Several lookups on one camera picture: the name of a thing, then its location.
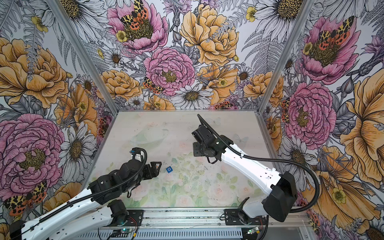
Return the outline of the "blue letter G cube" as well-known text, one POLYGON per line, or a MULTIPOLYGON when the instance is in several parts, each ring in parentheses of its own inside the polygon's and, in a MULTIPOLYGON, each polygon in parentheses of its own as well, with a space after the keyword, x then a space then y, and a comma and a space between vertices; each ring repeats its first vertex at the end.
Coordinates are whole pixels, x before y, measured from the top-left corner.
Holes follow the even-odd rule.
POLYGON ((173 171, 173 169, 172 169, 171 166, 167 167, 166 170, 167 170, 167 173, 168 173, 168 174, 170 174, 170 173, 173 171))

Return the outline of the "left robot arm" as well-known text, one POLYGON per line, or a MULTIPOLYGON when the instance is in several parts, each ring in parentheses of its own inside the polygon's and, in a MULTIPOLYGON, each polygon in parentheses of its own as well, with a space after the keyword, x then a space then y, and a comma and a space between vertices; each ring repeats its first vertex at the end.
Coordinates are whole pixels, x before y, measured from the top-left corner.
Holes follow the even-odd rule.
POLYGON ((31 221, 16 221, 10 225, 12 240, 47 240, 55 232, 65 230, 65 225, 81 215, 106 205, 106 217, 114 225, 123 225, 129 214, 119 197, 131 195, 142 181, 156 178, 161 169, 161 162, 132 159, 118 170, 111 171, 91 182, 89 186, 65 204, 31 221))

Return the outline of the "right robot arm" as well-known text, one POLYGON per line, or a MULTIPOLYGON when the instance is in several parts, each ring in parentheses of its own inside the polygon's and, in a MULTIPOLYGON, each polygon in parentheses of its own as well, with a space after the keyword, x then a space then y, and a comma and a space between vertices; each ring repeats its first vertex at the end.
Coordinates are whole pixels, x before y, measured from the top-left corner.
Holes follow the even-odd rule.
POLYGON ((192 132, 196 142, 193 143, 195 157, 215 158, 227 164, 256 184, 264 193, 254 200, 246 197, 238 208, 238 216, 244 224, 251 219, 268 215, 278 222, 284 222, 297 200, 294 177, 281 174, 275 168, 268 168, 258 161, 246 158, 246 154, 232 140, 219 137, 203 125, 192 132))

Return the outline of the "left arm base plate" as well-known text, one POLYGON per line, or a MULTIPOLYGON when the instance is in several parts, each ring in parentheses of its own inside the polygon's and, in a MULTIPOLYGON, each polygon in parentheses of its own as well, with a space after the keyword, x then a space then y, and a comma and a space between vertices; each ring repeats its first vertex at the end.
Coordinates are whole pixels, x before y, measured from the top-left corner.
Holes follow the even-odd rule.
POLYGON ((119 224, 122 227, 140 227, 143 221, 144 210, 127 210, 123 214, 123 222, 119 224))

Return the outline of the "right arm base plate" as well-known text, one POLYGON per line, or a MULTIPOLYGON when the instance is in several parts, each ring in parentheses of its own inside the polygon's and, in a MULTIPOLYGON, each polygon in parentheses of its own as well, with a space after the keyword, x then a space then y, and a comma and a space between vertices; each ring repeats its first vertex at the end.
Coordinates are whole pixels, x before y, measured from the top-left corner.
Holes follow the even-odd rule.
POLYGON ((226 226, 264 226, 266 224, 266 218, 263 216, 251 218, 239 209, 224 209, 221 220, 225 221, 226 226))

